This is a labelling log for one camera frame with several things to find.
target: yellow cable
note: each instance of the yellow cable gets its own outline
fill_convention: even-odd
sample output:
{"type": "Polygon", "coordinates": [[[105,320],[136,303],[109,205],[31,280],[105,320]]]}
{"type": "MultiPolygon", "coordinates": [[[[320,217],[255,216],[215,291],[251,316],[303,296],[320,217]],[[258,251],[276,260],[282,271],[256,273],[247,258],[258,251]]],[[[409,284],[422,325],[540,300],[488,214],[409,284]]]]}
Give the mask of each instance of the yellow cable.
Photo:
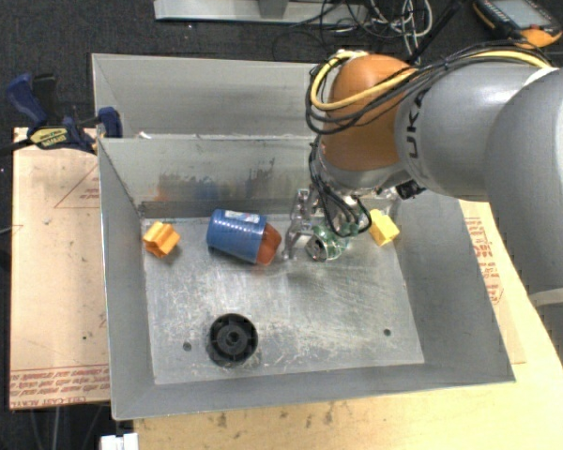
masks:
{"type": "MultiPolygon", "coordinates": [[[[323,81],[323,79],[328,75],[328,73],[334,68],[334,66],[338,62],[340,62],[342,60],[348,60],[348,59],[353,58],[353,57],[363,56],[363,55],[366,55],[366,54],[367,54],[366,52],[349,52],[349,51],[338,52],[325,65],[323,65],[321,67],[321,69],[319,70],[319,72],[317,73],[317,75],[315,75],[315,78],[312,82],[311,94],[310,94],[311,105],[313,105],[314,107],[316,107],[317,109],[322,110],[322,111],[338,110],[338,109],[346,107],[346,106],[348,106],[352,103],[355,103],[355,102],[361,100],[362,98],[366,98],[366,97],[369,97],[369,96],[371,96],[375,93],[382,92],[384,90],[388,90],[389,88],[392,88],[397,83],[402,82],[406,77],[408,77],[409,75],[412,75],[413,73],[415,73],[417,71],[416,68],[406,69],[403,73],[401,73],[400,75],[397,75],[392,80],[389,80],[389,81],[386,81],[386,82],[381,82],[378,85],[375,85],[371,88],[368,88],[367,90],[363,90],[362,92],[354,94],[351,97],[347,97],[347,98],[344,98],[342,100],[338,100],[338,101],[335,101],[335,102],[332,102],[332,103],[325,103],[325,102],[320,101],[317,98],[317,93],[319,93],[319,86],[321,85],[321,82],[323,81]]],[[[542,59],[540,59],[540,58],[538,58],[534,55],[529,55],[529,54],[523,53],[523,52],[517,52],[516,50],[512,50],[512,51],[511,50],[490,50],[488,52],[481,52],[481,53],[478,53],[478,54],[475,54],[475,55],[470,55],[470,56],[467,56],[466,58],[481,58],[481,57],[486,57],[486,56],[496,56],[496,57],[501,57],[501,58],[521,60],[523,62],[528,63],[529,65],[532,65],[532,66],[538,67],[538,68],[550,68],[551,67],[549,64],[544,62],[542,59]]]]}
{"type": "Polygon", "coordinates": [[[490,50],[488,52],[478,53],[476,55],[471,55],[467,58],[480,58],[484,56],[498,56],[503,58],[511,58],[515,60],[522,60],[534,67],[538,68],[552,68],[541,58],[534,55],[529,55],[523,52],[517,52],[516,50],[490,50]]]}

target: blue clamp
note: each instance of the blue clamp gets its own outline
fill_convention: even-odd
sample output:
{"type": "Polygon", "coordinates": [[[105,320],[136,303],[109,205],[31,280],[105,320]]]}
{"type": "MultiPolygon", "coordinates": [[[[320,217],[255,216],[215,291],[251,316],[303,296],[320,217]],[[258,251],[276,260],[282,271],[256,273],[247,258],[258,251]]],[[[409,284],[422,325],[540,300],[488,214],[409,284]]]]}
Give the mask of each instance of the blue clamp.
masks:
{"type": "MultiPolygon", "coordinates": [[[[33,125],[27,130],[27,139],[44,150],[71,148],[95,153],[96,140],[84,132],[70,116],[65,116],[61,125],[48,126],[48,114],[42,109],[33,93],[31,75],[24,73],[15,78],[7,88],[7,99],[21,113],[31,118],[33,125]]],[[[123,128],[118,112],[113,107],[99,110],[93,119],[104,127],[103,136],[121,138],[123,128]]]]}

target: yellow block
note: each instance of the yellow block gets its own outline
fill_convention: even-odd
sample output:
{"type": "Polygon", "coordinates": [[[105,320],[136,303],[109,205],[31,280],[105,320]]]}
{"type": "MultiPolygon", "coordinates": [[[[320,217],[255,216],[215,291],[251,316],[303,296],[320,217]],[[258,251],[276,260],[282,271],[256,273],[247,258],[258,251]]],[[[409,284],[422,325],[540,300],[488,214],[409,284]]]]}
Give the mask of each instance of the yellow block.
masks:
{"type": "Polygon", "coordinates": [[[372,235],[375,243],[380,247],[396,238],[401,231],[388,215],[382,214],[377,208],[371,211],[372,226],[369,233],[372,235]]]}
{"type": "Polygon", "coordinates": [[[147,251],[162,258],[173,250],[180,238],[170,223],[155,221],[142,237],[142,241],[147,251]]]}

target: blue cylinder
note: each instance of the blue cylinder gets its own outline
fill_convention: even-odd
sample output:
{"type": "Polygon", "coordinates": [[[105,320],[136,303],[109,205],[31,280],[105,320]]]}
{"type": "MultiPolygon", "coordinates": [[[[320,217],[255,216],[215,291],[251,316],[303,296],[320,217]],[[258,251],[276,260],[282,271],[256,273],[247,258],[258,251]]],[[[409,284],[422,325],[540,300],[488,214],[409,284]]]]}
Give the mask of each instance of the blue cylinder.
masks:
{"type": "Polygon", "coordinates": [[[256,263],[266,217],[217,209],[206,231],[206,244],[246,262],[256,263]]]}

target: dark floor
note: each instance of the dark floor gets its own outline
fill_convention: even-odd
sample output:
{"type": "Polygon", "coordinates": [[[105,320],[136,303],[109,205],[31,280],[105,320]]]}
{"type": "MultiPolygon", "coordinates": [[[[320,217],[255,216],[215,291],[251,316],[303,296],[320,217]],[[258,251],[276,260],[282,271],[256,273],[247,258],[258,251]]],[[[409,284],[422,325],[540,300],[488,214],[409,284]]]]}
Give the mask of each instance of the dark floor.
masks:
{"type": "MultiPolygon", "coordinates": [[[[287,33],[287,27],[275,24],[155,22],[153,1],[0,0],[0,147],[9,144],[13,127],[28,124],[5,99],[8,82],[25,71],[55,74],[63,104],[69,109],[74,106],[81,116],[93,113],[91,53],[318,62],[335,49],[360,45],[404,56],[401,46],[382,42],[372,47],[366,38],[330,38],[323,49],[313,37],[287,33]]],[[[435,14],[449,1],[431,0],[435,14]]],[[[563,0],[537,1],[563,24],[563,0]]],[[[423,55],[423,61],[489,37],[467,3],[423,55]]],[[[550,51],[555,64],[563,66],[563,37],[550,51]]],[[[0,159],[0,229],[8,227],[11,219],[11,162],[11,157],[0,159]]],[[[0,237],[0,248],[10,251],[8,234],[0,237]]],[[[95,448],[94,435],[117,431],[108,408],[70,407],[58,415],[54,410],[34,414],[8,410],[9,292],[9,273],[0,268],[0,442],[12,450],[51,448],[57,421],[58,448],[82,448],[84,441],[86,448],[95,448]]]]}

